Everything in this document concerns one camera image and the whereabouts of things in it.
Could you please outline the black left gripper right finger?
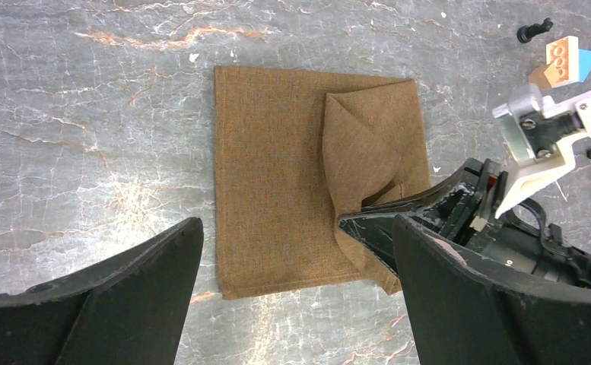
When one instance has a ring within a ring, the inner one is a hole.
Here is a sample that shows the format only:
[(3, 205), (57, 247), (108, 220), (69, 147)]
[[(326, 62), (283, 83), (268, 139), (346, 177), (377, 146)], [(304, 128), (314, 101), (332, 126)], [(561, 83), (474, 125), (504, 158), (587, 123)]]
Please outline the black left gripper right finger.
[(591, 289), (509, 268), (403, 216), (392, 236), (423, 364), (591, 364)]

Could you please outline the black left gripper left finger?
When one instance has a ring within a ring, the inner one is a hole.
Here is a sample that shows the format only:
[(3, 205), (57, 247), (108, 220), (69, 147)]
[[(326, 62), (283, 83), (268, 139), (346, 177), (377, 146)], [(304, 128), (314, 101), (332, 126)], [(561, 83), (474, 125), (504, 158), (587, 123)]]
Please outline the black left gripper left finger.
[(204, 230), (190, 217), (113, 257), (0, 294), (0, 364), (172, 364)]

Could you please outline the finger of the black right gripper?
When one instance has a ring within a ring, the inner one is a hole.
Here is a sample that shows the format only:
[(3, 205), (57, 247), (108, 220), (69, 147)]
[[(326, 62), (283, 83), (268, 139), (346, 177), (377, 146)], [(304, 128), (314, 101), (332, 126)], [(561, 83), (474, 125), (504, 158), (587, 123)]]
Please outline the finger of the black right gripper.
[(432, 188), (401, 198), (362, 208), (358, 213), (340, 217), (343, 233), (362, 243), (393, 274), (397, 273), (392, 227), (400, 214), (410, 217), (429, 230), (460, 243), (467, 231), (469, 215), (476, 209), (477, 173), (461, 168)]

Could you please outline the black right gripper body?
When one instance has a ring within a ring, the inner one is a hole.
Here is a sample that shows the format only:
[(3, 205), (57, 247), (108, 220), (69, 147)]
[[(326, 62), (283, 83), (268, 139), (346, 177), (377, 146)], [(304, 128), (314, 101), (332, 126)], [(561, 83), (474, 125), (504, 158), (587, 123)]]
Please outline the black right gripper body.
[(507, 182), (498, 163), (470, 158), (446, 182), (450, 193), (439, 209), (441, 236), (517, 271), (591, 289), (591, 254), (567, 244), (538, 202), (520, 202), (535, 226), (513, 210), (494, 216)]

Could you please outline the brown cloth napkin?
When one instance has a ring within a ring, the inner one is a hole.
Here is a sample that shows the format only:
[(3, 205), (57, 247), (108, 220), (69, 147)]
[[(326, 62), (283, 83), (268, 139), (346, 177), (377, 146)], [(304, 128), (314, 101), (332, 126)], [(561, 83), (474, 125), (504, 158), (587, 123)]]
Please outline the brown cloth napkin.
[(214, 68), (216, 259), (226, 300), (394, 273), (343, 214), (431, 185), (412, 79)]

